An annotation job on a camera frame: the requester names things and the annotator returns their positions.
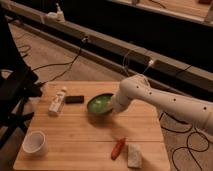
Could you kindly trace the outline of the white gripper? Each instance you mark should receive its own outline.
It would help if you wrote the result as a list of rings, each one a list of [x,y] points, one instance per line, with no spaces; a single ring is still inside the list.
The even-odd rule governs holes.
[[[128,107],[128,98],[121,94],[114,94],[111,102],[107,102],[107,113],[111,113],[113,109],[117,112],[123,112]]]

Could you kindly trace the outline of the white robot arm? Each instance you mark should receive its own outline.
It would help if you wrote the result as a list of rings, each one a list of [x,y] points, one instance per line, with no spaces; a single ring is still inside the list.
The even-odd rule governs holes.
[[[133,100],[145,101],[213,135],[213,102],[152,88],[141,74],[123,79],[109,106],[117,113],[125,111]]]

